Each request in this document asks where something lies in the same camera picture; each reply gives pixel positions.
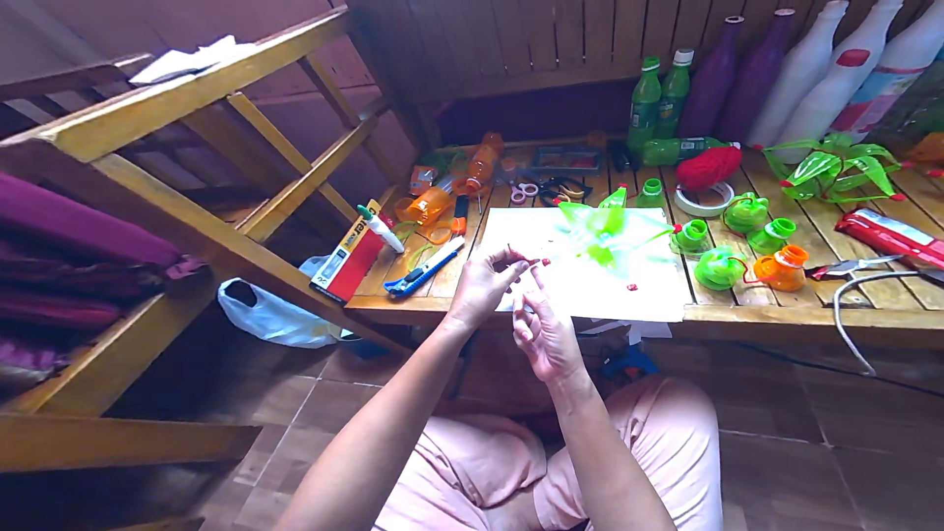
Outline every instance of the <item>hand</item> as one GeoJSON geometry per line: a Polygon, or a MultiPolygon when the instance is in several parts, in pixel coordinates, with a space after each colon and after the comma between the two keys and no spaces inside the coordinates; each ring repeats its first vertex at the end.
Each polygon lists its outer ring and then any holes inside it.
{"type": "Polygon", "coordinates": [[[463,265],[447,319],[458,321],[469,330],[479,328],[498,308],[501,294],[527,270],[525,257],[511,248],[472,256],[463,265]]]}
{"type": "Polygon", "coordinates": [[[534,375],[549,384],[584,365],[574,322],[569,315],[551,307],[541,279],[542,269],[539,265],[531,268],[538,289],[515,296],[512,324],[514,343],[528,355],[534,375]],[[534,314],[525,311],[526,303],[534,314]]]}

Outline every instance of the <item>white painted bottle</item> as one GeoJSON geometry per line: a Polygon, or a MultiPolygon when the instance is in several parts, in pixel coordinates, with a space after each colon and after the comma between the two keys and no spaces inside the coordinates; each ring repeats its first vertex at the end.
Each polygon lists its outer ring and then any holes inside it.
{"type": "Polygon", "coordinates": [[[772,146],[800,100],[826,77],[833,64],[833,35],[848,6],[847,0],[827,2],[806,37],[786,54],[773,91],[750,131],[749,146],[772,146]]]}
{"type": "Polygon", "coordinates": [[[875,65],[878,64],[882,51],[885,50],[888,27],[901,8],[902,0],[878,0],[872,6],[872,10],[868,12],[866,20],[862,21],[862,24],[833,50],[832,62],[836,62],[843,52],[853,48],[868,50],[870,53],[866,63],[855,71],[855,82],[846,96],[847,102],[852,98],[855,90],[862,86],[862,82],[866,80],[875,65]]]}
{"type": "Polygon", "coordinates": [[[944,45],[944,0],[927,11],[885,47],[882,58],[866,77],[831,129],[848,132],[858,143],[882,119],[915,79],[935,60],[944,45]]]}
{"type": "MultiPolygon", "coordinates": [[[[835,61],[826,78],[817,83],[809,94],[803,97],[797,110],[786,123],[784,133],[777,144],[797,140],[819,140],[826,134],[829,125],[846,106],[848,94],[857,83],[857,71],[868,61],[868,50],[853,48],[846,50],[835,61]]],[[[778,149],[774,151],[782,161],[796,164],[806,158],[810,150],[805,147],[778,149]]]]}

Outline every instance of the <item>blue box cutter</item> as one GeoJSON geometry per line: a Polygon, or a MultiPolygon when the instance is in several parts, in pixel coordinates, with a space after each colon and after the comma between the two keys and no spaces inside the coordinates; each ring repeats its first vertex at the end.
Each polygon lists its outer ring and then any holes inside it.
{"type": "Polygon", "coordinates": [[[416,291],[419,286],[432,278],[443,265],[452,260],[457,254],[459,254],[459,248],[465,243],[465,238],[456,237],[452,238],[445,245],[443,245],[435,254],[429,257],[429,259],[424,262],[422,265],[410,271],[407,276],[403,277],[398,281],[390,281],[388,283],[383,283],[383,289],[387,290],[390,295],[394,297],[409,297],[416,291]]]}

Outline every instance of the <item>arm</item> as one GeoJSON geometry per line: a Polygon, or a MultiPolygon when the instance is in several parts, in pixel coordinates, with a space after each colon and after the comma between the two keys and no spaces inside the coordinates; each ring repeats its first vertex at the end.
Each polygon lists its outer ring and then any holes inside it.
{"type": "Polygon", "coordinates": [[[590,521],[600,531],[674,530],[659,494],[620,438],[590,380],[573,321],[548,302],[540,267],[531,271],[542,289],[515,299],[514,341],[548,385],[590,521]],[[525,312],[525,303],[534,315],[525,312]]]}
{"type": "Polygon", "coordinates": [[[443,394],[459,349],[527,269],[504,249],[463,265],[443,321],[305,475],[278,531],[370,529],[443,394]]]}

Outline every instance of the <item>red yarn ball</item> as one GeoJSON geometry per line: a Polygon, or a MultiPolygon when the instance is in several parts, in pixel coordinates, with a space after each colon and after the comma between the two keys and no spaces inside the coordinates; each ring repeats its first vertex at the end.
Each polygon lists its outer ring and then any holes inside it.
{"type": "Polygon", "coordinates": [[[682,161],[675,175],[685,191],[704,192],[730,177],[739,165],[741,150],[738,147],[710,147],[694,159],[682,161]]]}

